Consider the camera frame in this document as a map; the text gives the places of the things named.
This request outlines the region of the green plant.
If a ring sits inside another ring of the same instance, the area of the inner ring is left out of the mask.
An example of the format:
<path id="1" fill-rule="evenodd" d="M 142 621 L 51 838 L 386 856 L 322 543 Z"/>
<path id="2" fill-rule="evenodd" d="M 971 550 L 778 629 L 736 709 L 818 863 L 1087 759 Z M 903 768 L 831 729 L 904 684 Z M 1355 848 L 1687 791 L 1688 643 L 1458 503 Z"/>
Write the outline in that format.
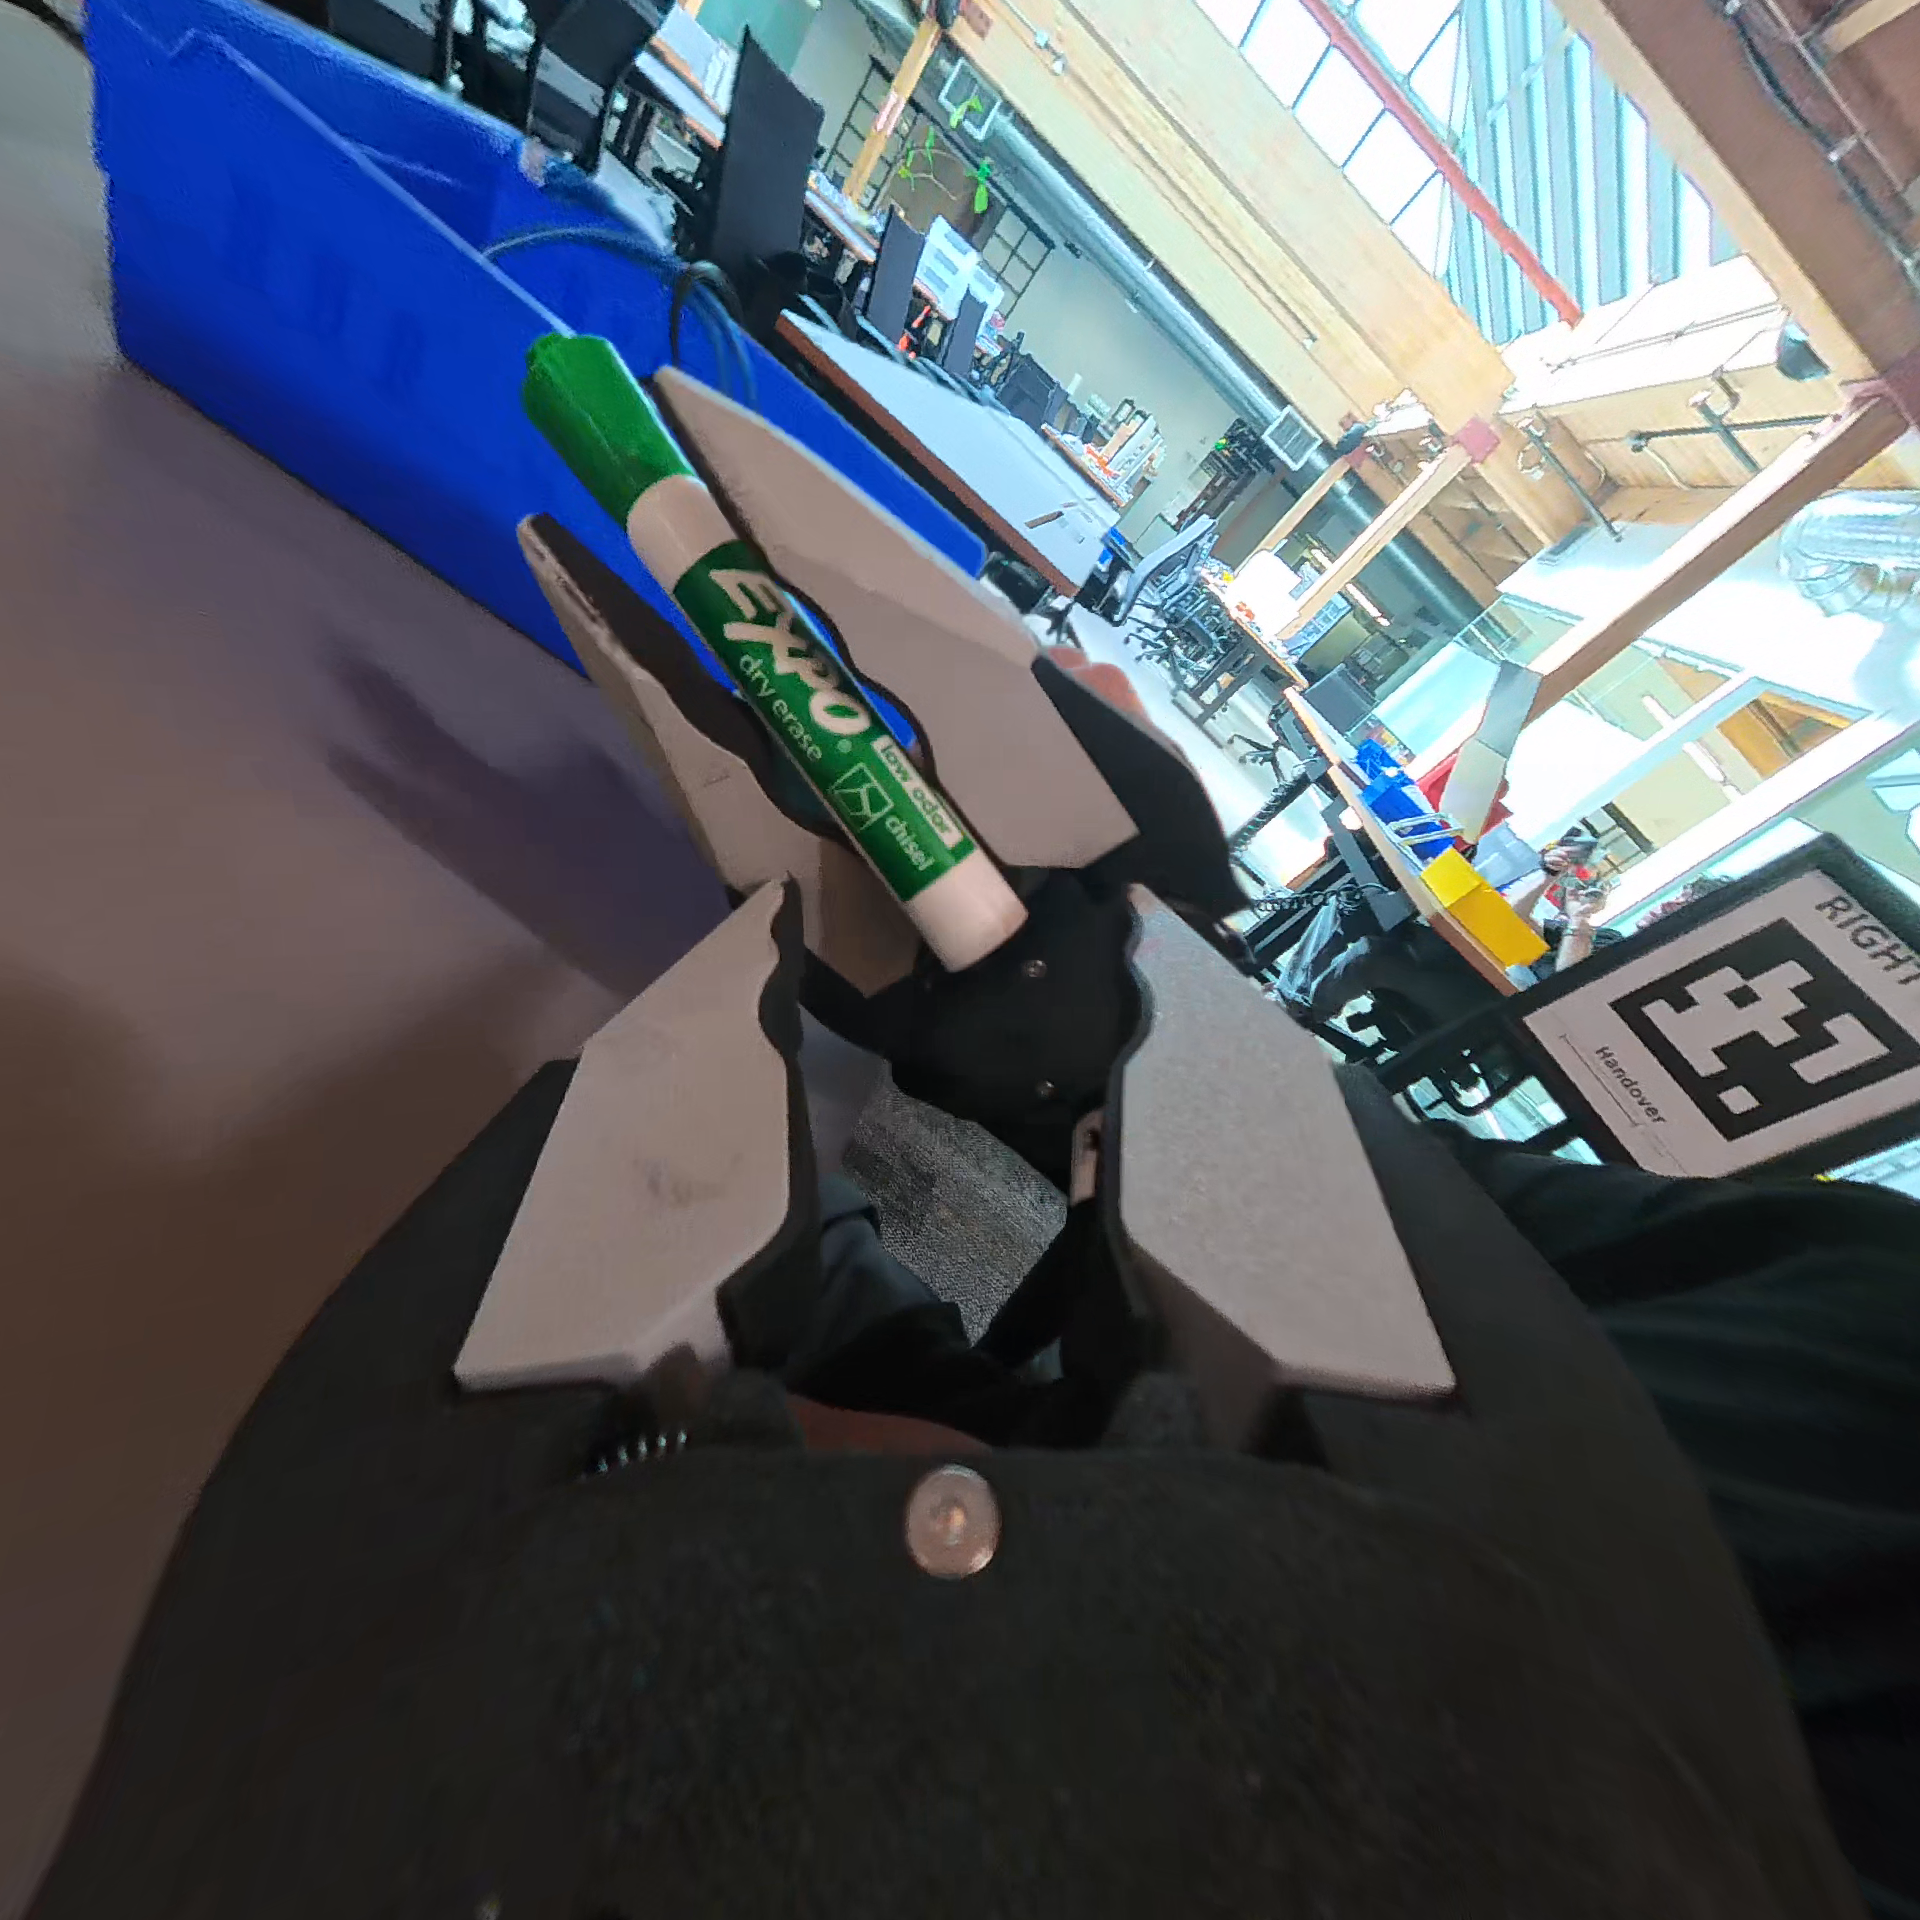
<path id="1" fill-rule="evenodd" d="M 991 204 L 994 161 L 981 136 L 990 121 L 991 112 L 978 91 L 931 117 L 921 112 L 903 135 L 891 177 L 909 187 L 931 187 L 966 214 L 984 214 Z"/>

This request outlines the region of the black computer monitor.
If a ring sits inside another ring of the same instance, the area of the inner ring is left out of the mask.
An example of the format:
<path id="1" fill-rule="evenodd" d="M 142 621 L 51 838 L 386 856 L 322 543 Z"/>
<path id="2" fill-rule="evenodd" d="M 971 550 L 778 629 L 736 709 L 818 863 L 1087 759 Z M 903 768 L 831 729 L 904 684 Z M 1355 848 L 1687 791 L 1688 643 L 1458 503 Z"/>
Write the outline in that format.
<path id="1" fill-rule="evenodd" d="M 805 287 L 809 169 L 822 118 L 745 31 L 698 240 L 698 261 L 725 275 L 739 309 L 777 309 L 781 294 Z"/>

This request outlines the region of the person's dark clothing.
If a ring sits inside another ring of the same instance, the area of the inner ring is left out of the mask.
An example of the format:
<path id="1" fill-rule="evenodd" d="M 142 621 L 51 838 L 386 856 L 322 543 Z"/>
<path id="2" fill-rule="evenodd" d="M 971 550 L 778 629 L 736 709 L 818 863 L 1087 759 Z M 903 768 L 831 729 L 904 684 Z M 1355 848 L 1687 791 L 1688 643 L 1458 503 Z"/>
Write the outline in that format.
<path id="1" fill-rule="evenodd" d="M 1674 1179 L 1394 1111 L 1547 1262 L 1710 1500 L 1861 1876 L 1915 1892 L 1915 1200 Z"/>

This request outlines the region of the green dry erase marker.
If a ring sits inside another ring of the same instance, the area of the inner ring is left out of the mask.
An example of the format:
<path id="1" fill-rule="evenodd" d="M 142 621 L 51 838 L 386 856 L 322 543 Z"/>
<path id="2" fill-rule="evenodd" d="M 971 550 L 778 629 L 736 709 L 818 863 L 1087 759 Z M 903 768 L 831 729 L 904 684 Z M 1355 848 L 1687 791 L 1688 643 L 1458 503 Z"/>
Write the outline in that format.
<path id="1" fill-rule="evenodd" d="M 1006 945 L 1025 924 L 1011 881 L 693 468 L 611 342 L 538 335 L 520 407 L 622 525 L 931 956 L 962 972 Z"/>

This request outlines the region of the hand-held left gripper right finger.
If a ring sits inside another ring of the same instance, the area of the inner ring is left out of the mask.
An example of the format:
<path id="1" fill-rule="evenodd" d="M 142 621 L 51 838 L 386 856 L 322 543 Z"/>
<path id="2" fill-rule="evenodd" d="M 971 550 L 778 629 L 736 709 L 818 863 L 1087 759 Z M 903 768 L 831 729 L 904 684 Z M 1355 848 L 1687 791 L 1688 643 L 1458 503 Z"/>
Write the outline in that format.
<path id="1" fill-rule="evenodd" d="M 1247 1452 L 1290 1391 L 1443 1405 L 1456 1374 L 1323 1047 L 1169 905 L 1126 895 L 1135 1031 L 1095 1195 L 1146 1364 Z"/>

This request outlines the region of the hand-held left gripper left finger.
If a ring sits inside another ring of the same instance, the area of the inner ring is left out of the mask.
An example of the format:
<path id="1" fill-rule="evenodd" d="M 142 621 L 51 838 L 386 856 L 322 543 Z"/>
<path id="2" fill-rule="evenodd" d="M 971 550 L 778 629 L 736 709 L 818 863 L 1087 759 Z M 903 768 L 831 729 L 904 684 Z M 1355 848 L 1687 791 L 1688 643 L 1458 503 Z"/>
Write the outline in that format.
<path id="1" fill-rule="evenodd" d="M 799 886 L 752 892 L 586 1037 L 453 1364 L 470 1391 L 634 1384 L 747 1342 L 739 1283 L 816 1203 Z"/>

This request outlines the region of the blue plastic bin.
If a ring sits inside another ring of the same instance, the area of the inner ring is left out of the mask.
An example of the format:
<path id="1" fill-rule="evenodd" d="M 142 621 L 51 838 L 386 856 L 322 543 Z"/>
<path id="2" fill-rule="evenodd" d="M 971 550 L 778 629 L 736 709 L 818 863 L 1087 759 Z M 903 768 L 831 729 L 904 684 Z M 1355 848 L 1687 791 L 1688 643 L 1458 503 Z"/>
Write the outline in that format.
<path id="1" fill-rule="evenodd" d="M 743 400 L 975 576 L 984 543 L 566 160 L 258 4 L 86 4 L 126 359 L 568 667 L 515 525 L 672 615 L 520 412 L 573 328 Z"/>

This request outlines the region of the small yellow bin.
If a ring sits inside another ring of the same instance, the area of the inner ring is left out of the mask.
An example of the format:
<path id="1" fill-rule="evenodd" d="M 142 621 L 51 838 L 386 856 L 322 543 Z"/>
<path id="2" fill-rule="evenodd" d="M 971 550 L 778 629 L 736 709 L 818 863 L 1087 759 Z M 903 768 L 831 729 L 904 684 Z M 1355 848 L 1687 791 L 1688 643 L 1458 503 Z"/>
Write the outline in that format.
<path id="1" fill-rule="evenodd" d="M 1530 969 L 1547 953 L 1547 941 L 1470 859 L 1456 851 L 1437 855 L 1419 871 L 1433 913 L 1427 924 L 1470 941 L 1502 972 Z"/>

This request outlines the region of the black office chair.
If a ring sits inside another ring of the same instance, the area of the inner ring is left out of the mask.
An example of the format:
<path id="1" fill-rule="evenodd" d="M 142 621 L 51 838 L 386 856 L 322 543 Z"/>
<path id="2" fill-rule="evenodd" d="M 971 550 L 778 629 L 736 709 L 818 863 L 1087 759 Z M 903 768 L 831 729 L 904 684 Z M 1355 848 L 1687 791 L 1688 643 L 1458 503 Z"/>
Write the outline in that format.
<path id="1" fill-rule="evenodd" d="M 1113 623 L 1125 629 L 1134 616 L 1144 616 L 1149 611 L 1160 608 L 1168 591 L 1187 585 L 1192 574 L 1206 563 L 1213 534 L 1216 518 L 1200 515 L 1176 534 L 1144 552 L 1126 577 Z"/>

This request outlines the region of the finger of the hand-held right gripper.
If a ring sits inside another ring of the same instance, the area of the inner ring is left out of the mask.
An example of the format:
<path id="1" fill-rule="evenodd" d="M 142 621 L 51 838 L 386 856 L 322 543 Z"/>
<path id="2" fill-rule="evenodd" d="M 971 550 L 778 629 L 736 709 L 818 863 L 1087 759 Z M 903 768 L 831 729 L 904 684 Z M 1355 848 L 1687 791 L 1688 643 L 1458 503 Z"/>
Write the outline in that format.
<path id="1" fill-rule="evenodd" d="M 547 515 L 518 550 L 589 681 L 730 894 L 791 878 L 806 948 L 853 992 L 904 980 L 925 945 L 766 725 L 690 639 Z"/>
<path id="2" fill-rule="evenodd" d="M 799 441 L 667 367 L 654 395 L 781 585 L 912 725 L 975 838 L 1018 868 L 1082 871 L 1135 838 L 1128 809 L 1043 693 L 1014 611 Z"/>

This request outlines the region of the long grey desk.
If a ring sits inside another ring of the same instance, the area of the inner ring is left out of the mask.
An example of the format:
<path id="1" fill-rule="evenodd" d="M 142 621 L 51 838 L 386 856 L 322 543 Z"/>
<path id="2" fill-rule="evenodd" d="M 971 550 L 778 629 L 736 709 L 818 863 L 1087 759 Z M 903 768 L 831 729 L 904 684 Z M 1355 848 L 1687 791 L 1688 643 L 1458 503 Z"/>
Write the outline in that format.
<path id="1" fill-rule="evenodd" d="M 1096 574 L 1114 512 L 1042 435 L 886 355 L 781 312 L 774 339 L 826 403 L 925 492 L 1071 601 Z"/>

